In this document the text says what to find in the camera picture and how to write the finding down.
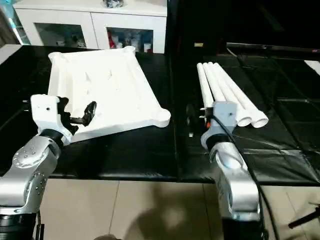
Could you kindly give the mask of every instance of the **black plastic sheet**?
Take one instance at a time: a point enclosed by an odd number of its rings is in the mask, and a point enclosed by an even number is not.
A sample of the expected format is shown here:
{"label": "black plastic sheet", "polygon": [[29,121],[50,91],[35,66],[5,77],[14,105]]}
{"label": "black plastic sheet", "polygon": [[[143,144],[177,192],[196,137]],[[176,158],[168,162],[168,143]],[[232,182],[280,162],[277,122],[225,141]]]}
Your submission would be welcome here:
{"label": "black plastic sheet", "polygon": [[[51,70],[48,54],[57,51],[83,49],[23,46],[0,65],[0,74],[10,76],[7,89],[0,94],[4,103],[0,125],[22,107],[22,100],[47,93]],[[189,137],[186,108],[192,105],[197,116],[203,114],[196,64],[213,61],[220,63],[269,117],[262,128],[237,127],[234,131],[258,180],[264,185],[320,185],[320,101],[315,87],[300,86],[320,77],[302,60],[242,57],[240,64],[233,56],[171,61],[162,54],[137,53],[136,57],[160,105],[171,112],[169,126],[73,143],[65,148],[52,177],[212,183],[208,151],[200,144],[203,119],[197,118],[194,137]],[[5,140],[0,146],[0,174],[8,170],[17,149],[36,133],[31,113],[25,111],[0,130]]]}

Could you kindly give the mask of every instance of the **white plastic mold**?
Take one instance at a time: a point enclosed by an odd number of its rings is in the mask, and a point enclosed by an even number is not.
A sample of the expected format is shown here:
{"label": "white plastic mold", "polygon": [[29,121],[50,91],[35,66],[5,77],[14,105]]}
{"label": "white plastic mold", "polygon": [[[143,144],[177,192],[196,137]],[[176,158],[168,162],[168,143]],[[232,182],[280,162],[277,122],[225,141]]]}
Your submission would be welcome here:
{"label": "white plastic mold", "polygon": [[48,95],[67,97],[66,111],[82,117],[97,102],[92,122],[72,138],[78,142],[147,126],[166,127],[171,114],[161,108],[136,57],[135,48],[49,54]]}

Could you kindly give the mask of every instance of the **black tablecloth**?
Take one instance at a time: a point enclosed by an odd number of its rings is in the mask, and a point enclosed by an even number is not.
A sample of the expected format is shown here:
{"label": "black tablecloth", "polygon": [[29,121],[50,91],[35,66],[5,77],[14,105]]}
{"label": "black tablecloth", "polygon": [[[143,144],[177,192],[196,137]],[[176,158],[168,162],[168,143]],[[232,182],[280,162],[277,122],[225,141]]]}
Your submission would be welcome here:
{"label": "black tablecloth", "polygon": [[[31,113],[19,111],[22,100],[46,94],[51,71],[48,54],[83,49],[23,46],[0,65],[2,153],[0,174],[16,150],[37,133]],[[266,112],[262,128],[237,127],[237,144],[264,185],[320,185],[320,80],[302,60],[232,56],[166,59],[162,54],[137,53],[141,68],[160,105],[171,112],[168,127],[149,126],[72,143],[52,177],[212,183],[208,152],[200,144],[203,122],[189,137],[186,106],[202,107],[196,63],[218,62],[245,93]]]}

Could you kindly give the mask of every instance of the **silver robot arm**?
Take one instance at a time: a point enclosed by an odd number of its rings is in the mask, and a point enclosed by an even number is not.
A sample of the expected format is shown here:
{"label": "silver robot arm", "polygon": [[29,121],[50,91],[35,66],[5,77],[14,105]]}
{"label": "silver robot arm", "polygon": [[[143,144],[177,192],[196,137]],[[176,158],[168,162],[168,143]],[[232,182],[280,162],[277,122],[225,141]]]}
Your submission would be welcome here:
{"label": "silver robot arm", "polygon": [[4,240],[32,239],[48,177],[78,130],[72,124],[87,126],[97,106],[92,102],[82,118],[72,118],[64,112],[69,102],[65,97],[37,94],[30,101],[38,134],[14,154],[9,171],[0,178],[0,239]]}
{"label": "silver robot arm", "polygon": [[258,187],[235,144],[228,141],[226,131],[213,118],[217,117],[232,133],[236,111],[237,106],[232,102],[215,102],[213,108],[206,109],[210,127],[202,135],[201,144],[210,151],[224,239],[265,240],[268,234],[261,218]]}

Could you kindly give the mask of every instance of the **beige floor tile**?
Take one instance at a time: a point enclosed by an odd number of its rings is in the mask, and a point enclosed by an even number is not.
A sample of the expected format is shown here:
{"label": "beige floor tile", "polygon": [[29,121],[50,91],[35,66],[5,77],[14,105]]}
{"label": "beige floor tile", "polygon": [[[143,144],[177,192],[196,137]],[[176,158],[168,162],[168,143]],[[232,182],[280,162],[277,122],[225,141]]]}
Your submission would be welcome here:
{"label": "beige floor tile", "polygon": [[[289,200],[284,186],[263,186],[263,190],[271,205],[272,213],[275,218],[278,233],[282,240],[306,240],[305,233],[301,227],[295,229],[288,228],[288,223],[295,216],[295,210]],[[266,227],[273,238],[273,229],[269,216],[266,216]]]}
{"label": "beige floor tile", "polygon": [[[215,184],[204,184],[204,193],[208,209],[208,216],[210,220],[211,239],[223,239],[221,216],[218,206],[218,195]],[[282,186],[264,186],[264,192],[271,204],[272,212],[275,217],[276,225],[282,240],[306,240],[305,233],[301,227],[296,229],[289,229],[288,223],[295,215],[295,210],[291,205],[289,197],[286,192],[286,187]],[[270,216],[264,204],[264,220],[265,226],[269,232],[269,239],[275,240]]]}
{"label": "beige floor tile", "polygon": [[[295,215],[291,219],[294,221],[315,211],[315,205],[320,204],[319,187],[288,187],[286,189],[290,202],[295,210]],[[308,240],[320,240],[320,222],[314,219],[301,225]]]}
{"label": "beige floor tile", "polygon": [[210,236],[212,240],[223,240],[218,194],[215,184],[203,184],[207,213],[209,217]]}
{"label": "beige floor tile", "polygon": [[118,181],[49,179],[41,204],[45,240],[94,240],[108,234]]}
{"label": "beige floor tile", "polygon": [[110,233],[124,240],[209,240],[202,185],[121,181]]}

